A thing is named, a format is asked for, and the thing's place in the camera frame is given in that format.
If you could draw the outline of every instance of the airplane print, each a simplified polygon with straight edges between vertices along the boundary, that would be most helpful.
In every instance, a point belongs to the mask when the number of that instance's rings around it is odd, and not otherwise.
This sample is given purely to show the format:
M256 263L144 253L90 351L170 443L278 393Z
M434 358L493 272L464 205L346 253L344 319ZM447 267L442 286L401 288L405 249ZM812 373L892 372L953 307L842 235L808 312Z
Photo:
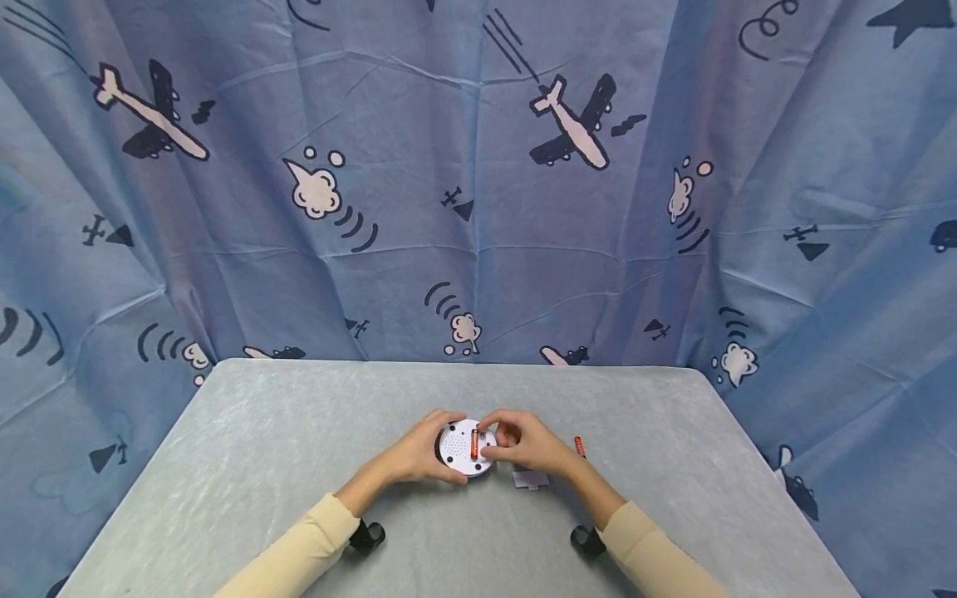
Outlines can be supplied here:
M134 158L158 158L160 151L172 151L176 145L196 160L208 160L210 152L177 124L180 117L173 108L173 103L178 100L178 96L173 89L173 77L169 70L158 60L150 60L149 77L153 82L153 100L156 105L151 105L123 89L119 71L105 62L100 63L100 76L90 77L97 85L94 99L101 108L109 110L119 102L146 123L142 131L123 144L123 152Z
M536 116L551 112L562 130L561 135L535 147L529 155L535 164L553 166L558 160L569 160L571 152L576 152L592 168L604 170L608 167L608 154L594 133L601 129L601 118L612 111L612 96L617 90L614 78L606 73L598 79L580 117L562 101L567 83L564 77L556 75L551 88L539 87L543 95L529 103Z
M38 39L70 58L74 66L97 86L93 97L101 108L109 110L118 102L146 123L143 130L123 144L124 153L138 159L159 158L160 152L172 151L175 146L196 160L205 162L209 159L210 152L203 144L178 124L180 116L176 112L174 103L180 98L173 89L172 75L158 60L149 61L149 77L153 85L154 101L150 104L123 88L120 72L111 64L101 62L99 76L91 75L77 59L63 28L24 0L14 0L14 2L16 7L5 7L7 16L4 16L3 20L9 26ZM215 102L204 103L208 113Z

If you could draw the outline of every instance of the small airplane print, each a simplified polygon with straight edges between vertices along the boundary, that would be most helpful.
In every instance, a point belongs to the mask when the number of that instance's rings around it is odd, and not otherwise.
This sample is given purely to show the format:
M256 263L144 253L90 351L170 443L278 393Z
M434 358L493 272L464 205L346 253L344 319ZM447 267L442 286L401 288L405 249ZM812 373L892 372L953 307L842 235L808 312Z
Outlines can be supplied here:
M177 124L179 115L173 103L179 98L173 89L173 77L169 70L159 61L150 60L149 75L153 82L155 106L123 89L120 73L112 65L101 62L100 76L90 77L97 85L94 99L101 108L109 110L118 101L146 122L142 131L123 144L123 152L134 158L157 158L161 151L172 151L176 145L196 160L208 160L210 152Z
M608 167L608 154L594 132L601 128L601 118L605 113L612 111L612 96L617 90L614 79L607 73L598 79L580 117L562 101L567 83L564 77L556 75L551 88L540 86L543 95L529 103L536 116L551 112L562 130L561 135L535 147L529 155L535 164L552 166L558 160L569 160L574 151L592 168L604 170Z

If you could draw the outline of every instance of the right hand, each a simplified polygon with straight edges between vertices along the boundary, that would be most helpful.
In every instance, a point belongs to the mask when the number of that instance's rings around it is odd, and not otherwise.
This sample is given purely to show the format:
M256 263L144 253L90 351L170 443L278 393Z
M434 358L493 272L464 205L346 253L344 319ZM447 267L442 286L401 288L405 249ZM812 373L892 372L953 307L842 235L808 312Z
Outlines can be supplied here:
M489 460L566 476L576 459L582 458L530 411L494 410L478 422L479 433L492 424L498 424L495 441L499 446L481 450L481 455Z

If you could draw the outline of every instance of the table surface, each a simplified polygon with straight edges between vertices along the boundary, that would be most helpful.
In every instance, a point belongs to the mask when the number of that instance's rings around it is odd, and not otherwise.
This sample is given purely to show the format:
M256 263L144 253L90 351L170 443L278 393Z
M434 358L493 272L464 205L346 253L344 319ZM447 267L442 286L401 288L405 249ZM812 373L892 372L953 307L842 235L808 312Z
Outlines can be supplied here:
M430 409L537 412L733 596L857 596L698 372L228 360L200 388L61 598L211 596L325 492ZM387 539L348 549L307 596L631 596L567 486L405 484L366 514Z

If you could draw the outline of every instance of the wrist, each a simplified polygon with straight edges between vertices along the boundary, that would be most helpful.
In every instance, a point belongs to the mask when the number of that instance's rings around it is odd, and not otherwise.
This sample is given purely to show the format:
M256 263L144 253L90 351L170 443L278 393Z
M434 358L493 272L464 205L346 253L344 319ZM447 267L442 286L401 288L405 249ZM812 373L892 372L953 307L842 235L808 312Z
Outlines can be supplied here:
M359 468L359 472L369 479L369 483L377 489L377 492L382 492L398 481L396 468L391 466L381 455L376 456Z
M335 496L353 517L360 518L390 485L389 468L378 459L373 459L360 467Z
M587 459L569 449L568 455L566 455L562 465L560 475L566 481L573 483L576 480L580 480L582 476L586 475L590 469L591 467Z

